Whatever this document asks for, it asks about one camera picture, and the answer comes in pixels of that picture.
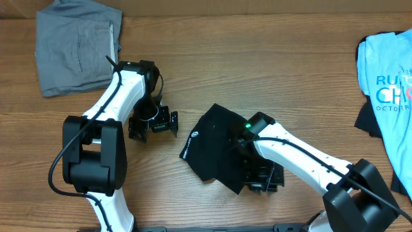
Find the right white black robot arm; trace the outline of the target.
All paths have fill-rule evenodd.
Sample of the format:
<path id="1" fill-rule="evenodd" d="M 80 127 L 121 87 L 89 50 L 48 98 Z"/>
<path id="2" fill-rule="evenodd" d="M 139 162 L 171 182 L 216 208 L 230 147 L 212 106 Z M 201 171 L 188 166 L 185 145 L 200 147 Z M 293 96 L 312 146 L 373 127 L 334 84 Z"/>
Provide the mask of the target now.
<path id="1" fill-rule="evenodd" d="M 299 140 L 270 116 L 244 119 L 208 111 L 192 129 L 181 159 L 203 180 L 235 193 L 276 191 L 289 171 L 314 189 L 324 208 L 302 231 L 385 231 L 402 214 L 377 168 L 351 163 Z"/>

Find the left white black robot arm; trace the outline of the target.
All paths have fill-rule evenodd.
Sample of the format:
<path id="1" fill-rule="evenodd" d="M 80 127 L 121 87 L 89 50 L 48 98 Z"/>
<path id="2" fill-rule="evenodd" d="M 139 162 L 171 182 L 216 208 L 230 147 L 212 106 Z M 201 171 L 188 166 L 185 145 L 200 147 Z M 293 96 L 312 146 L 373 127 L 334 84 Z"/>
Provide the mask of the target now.
<path id="1" fill-rule="evenodd" d="M 81 116 L 69 116 L 62 127 L 62 176 L 73 185 L 74 197 L 86 198 L 100 231 L 136 231 L 122 186 L 127 173 L 125 135 L 147 141 L 147 132 L 178 133 L 178 114 L 153 94 L 163 77 L 152 61 L 120 61 L 113 65 L 112 82 Z"/>

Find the black polo shirt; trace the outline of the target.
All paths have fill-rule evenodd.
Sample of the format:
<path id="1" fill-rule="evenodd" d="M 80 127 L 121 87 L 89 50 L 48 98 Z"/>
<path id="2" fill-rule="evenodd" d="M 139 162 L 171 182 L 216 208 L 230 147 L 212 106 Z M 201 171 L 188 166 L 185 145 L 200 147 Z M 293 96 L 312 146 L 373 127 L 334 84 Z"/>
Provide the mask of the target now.
<path id="1" fill-rule="evenodd" d="M 244 158 L 233 148 L 247 120 L 219 104 L 200 117 L 191 130 L 180 158 L 203 182 L 216 179 L 239 194 L 244 187 Z"/>

